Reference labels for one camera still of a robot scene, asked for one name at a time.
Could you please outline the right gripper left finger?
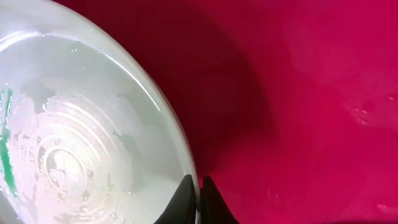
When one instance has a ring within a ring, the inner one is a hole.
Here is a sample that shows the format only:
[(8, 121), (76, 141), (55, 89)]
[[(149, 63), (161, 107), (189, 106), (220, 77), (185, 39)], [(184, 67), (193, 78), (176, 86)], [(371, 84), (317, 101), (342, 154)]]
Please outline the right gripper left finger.
[(187, 174), (154, 224), (195, 224), (196, 212), (197, 200), (193, 179)]

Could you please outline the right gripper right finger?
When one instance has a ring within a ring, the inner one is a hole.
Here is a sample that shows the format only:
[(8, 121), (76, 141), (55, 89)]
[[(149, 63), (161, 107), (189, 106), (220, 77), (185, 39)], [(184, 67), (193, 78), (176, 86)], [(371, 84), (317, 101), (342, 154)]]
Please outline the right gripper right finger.
[(202, 224), (239, 224), (210, 176), (203, 178), (200, 190), (200, 216)]

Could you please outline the mint green plate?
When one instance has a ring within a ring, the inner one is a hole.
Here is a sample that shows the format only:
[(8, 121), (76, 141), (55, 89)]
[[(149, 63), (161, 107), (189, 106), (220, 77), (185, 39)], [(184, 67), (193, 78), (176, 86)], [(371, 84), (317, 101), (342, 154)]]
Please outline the mint green plate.
[(1, 222), (157, 223), (195, 165), (150, 76), (52, 1), (1, 2)]

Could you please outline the red plastic tray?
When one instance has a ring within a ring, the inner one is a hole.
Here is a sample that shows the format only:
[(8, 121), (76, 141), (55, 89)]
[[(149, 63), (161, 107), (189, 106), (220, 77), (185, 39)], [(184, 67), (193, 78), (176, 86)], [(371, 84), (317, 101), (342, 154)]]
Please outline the red plastic tray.
[(68, 0), (162, 90), (240, 223), (397, 221), (397, 2)]

